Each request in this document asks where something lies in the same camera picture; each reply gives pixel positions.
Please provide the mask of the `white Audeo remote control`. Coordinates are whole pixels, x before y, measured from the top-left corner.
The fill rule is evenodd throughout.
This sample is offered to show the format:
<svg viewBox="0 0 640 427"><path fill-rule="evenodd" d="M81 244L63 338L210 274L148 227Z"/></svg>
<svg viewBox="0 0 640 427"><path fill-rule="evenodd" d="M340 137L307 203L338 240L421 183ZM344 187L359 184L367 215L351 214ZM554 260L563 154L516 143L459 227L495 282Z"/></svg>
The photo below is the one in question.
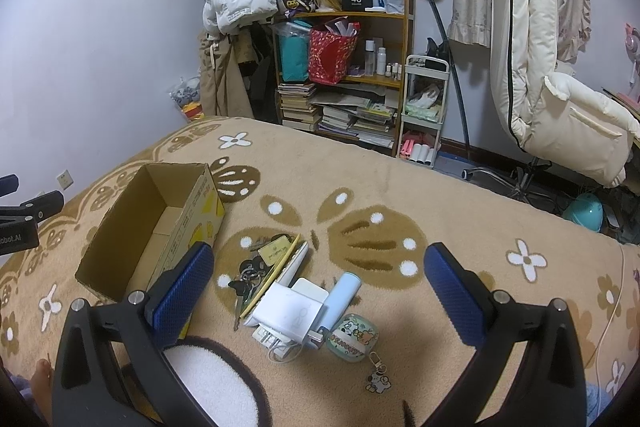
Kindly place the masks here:
<svg viewBox="0 0 640 427"><path fill-rule="evenodd" d="M294 277L296 277L298 270L300 269L300 267L302 266L303 262L307 257L308 251L309 251L308 243L303 242L302 245L300 245L296 249L295 253L292 254L291 259L288 260L288 262L286 262L286 265L284 266L281 273L276 278L276 282L278 284L286 287L291 286L291 284L294 281Z"/></svg>

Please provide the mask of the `red gift bag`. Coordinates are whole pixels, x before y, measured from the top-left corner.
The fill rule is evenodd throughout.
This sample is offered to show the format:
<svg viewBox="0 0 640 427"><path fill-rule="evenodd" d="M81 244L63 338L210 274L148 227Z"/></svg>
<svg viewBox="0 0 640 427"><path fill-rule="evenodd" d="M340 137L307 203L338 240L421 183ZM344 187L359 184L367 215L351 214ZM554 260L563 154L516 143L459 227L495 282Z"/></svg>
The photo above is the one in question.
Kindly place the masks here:
<svg viewBox="0 0 640 427"><path fill-rule="evenodd" d="M308 75L314 83L335 86L347 74L360 34L360 23L347 18L311 28Z"/></svg>

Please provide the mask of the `cream padded office chair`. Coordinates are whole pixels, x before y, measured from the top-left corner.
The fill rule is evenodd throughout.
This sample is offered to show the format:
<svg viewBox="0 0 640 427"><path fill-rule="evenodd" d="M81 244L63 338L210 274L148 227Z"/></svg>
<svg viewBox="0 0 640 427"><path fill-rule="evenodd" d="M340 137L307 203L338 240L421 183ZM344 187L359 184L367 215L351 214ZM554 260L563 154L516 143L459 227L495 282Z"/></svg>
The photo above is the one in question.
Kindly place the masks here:
<svg viewBox="0 0 640 427"><path fill-rule="evenodd" d="M558 59L560 0L491 0L490 87L521 150L604 187L626 179L639 123Z"/></svg>

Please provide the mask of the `white power bank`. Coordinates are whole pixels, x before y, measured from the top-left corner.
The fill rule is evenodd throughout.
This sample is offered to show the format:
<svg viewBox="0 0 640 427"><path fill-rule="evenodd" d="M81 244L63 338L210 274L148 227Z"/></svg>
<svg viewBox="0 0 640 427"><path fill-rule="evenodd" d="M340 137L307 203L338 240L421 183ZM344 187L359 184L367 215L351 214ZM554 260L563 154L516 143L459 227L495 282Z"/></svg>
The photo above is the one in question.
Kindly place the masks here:
<svg viewBox="0 0 640 427"><path fill-rule="evenodd" d="M329 297L329 291L305 279L305 277L299 277L293 283L291 289L304 297L318 301L318 303L324 303L326 298Z"/></svg>

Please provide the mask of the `teal storage bag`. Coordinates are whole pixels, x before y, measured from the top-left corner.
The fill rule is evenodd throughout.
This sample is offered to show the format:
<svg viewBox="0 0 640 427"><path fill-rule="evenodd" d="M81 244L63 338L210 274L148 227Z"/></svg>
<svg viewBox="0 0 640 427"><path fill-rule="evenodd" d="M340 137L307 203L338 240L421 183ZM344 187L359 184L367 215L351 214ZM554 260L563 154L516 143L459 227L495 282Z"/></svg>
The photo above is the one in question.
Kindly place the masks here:
<svg viewBox="0 0 640 427"><path fill-rule="evenodd" d="M280 71L284 82L304 82L309 78L309 46L311 24L303 20L277 23L273 31L278 37Z"/></svg>

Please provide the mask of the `white rolling cart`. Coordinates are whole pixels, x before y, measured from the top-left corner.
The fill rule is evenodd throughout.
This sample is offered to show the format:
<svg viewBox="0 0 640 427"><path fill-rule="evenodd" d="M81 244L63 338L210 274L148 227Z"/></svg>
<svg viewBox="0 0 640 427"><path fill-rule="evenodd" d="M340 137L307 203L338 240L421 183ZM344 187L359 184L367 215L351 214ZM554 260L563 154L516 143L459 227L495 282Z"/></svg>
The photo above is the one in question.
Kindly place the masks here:
<svg viewBox="0 0 640 427"><path fill-rule="evenodd" d="M410 54L402 72L396 156L433 169L446 118L449 63L434 56Z"/></svg>

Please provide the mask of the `teal round helmet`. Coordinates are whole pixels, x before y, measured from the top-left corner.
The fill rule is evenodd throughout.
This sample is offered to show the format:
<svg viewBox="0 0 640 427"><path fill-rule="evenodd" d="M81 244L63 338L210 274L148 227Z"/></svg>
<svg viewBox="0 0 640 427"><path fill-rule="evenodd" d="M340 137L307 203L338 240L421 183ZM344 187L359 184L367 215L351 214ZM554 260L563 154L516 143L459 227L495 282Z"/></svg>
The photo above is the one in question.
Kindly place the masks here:
<svg viewBox="0 0 640 427"><path fill-rule="evenodd" d="M562 217L575 225L590 231L599 232L603 225L604 209L596 195L584 193L578 195L563 211Z"/></svg>

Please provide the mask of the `round cartoon earphone case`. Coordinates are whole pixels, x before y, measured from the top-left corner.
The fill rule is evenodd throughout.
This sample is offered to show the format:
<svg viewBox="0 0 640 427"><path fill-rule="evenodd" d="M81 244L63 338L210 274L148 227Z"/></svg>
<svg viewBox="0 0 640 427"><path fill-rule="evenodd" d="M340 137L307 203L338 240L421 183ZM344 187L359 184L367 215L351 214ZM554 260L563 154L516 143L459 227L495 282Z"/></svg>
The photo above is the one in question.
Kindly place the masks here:
<svg viewBox="0 0 640 427"><path fill-rule="evenodd" d="M378 328L368 319L347 313L326 338L326 347L346 362L360 362L367 358L380 338Z"/></svg>

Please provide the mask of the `dog charm keychain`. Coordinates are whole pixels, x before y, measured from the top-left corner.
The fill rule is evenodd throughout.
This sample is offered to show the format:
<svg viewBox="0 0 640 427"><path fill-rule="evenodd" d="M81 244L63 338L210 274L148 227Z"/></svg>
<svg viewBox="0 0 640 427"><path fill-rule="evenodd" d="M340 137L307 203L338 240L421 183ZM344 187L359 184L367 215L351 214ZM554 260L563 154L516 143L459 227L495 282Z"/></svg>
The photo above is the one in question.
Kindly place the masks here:
<svg viewBox="0 0 640 427"><path fill-rule="evenodd" d="M375 393L376 395L382 395L382 393L392 387L390 377L387 375L387 366L375 351L370 351L368 353L368 359L371 362L373 369L372 373L367 378L366 389L368 392Z"/></svg>

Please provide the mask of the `light blue cylinder device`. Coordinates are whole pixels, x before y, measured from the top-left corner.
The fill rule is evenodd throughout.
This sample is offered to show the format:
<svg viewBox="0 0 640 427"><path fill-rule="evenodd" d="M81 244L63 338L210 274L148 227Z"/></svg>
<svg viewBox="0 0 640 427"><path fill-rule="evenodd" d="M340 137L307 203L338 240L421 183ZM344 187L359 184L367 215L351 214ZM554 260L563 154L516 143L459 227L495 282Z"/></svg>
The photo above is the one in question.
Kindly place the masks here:
<svg viewBox="0 0 640 427"><path fill-rule="evenodd" d="M357 295L360 286L360 277L350 272L343 273L322 303L320 313L314 322L314 329L319 333L331 332L344 315L352 298Z"/></svg>

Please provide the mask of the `white square power adapter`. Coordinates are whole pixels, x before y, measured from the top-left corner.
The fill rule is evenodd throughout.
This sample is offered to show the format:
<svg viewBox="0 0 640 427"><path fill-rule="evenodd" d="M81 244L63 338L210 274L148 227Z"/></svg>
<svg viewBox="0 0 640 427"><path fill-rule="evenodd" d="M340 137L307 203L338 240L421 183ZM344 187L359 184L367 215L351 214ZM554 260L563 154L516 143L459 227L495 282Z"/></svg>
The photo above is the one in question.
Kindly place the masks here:
<svg viewBox="0 0 640 427"><path fill-rule="evenodd" d="M321 307L322 303L292 291L291 287L274 282L260 298L244 325L267 327L286 340L303 345Z"/></svg>

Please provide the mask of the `wooden bookshelf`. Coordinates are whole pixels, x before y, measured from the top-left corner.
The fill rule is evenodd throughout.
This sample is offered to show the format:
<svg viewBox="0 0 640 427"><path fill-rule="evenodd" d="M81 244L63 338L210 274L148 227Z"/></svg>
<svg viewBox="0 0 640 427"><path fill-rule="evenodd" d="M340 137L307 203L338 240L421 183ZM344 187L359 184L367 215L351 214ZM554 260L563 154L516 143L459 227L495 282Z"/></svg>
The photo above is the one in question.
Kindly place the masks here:
<svg viewBox="0 0 640 427"><path fill-rule="evenodd" d="M280 124L396 155L413 1L401 13L299 13L272 29Z"/></svg>

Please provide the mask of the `black key bunch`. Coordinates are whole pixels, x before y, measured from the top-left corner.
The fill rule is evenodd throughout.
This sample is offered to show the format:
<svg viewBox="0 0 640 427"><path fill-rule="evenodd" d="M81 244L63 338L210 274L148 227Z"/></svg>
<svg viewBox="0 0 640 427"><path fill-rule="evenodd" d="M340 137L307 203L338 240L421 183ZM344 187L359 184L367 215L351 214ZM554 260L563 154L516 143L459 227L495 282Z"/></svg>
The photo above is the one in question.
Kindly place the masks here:
<svg viewBox="0 0 640 427"><path fill-rule="evenodd" d="M241 313L244 311L250 299L253 298L257 289L262 286L262 281L267 275L268 265L262 257L256 255L246 259L239 266L239 276L228 283L228 287L235 292L234 323L233 330L239 329Z"/></svg>

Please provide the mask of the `cardboard box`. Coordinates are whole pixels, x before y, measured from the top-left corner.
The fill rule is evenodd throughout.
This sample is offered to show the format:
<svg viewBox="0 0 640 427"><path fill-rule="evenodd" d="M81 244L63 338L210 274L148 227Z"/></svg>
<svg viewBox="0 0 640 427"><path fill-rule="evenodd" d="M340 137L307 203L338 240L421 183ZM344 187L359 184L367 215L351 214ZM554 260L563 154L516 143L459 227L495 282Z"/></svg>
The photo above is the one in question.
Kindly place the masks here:
<svg viewBox="0 0 640 427"><path fill-rule="evenodd" d="M205 164L141 167L107 211L75 277L94 295L120 301L176 269L178 279L145 313L160 349L177 342L214 271L224 205Z"/></svg>

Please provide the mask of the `stack of books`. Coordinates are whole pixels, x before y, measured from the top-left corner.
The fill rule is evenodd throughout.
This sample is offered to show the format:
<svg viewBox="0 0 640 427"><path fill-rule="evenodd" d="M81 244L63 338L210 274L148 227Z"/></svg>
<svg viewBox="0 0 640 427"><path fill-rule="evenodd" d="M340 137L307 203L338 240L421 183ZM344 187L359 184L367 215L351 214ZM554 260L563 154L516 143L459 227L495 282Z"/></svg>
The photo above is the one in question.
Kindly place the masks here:
<svg viewBox="0 0 640 427"><path fill-rule="evenodd" d="M321 110L311 103L316 93L312 82L281 82L277 87L281 124L295 130L315 132Z"/></svg>

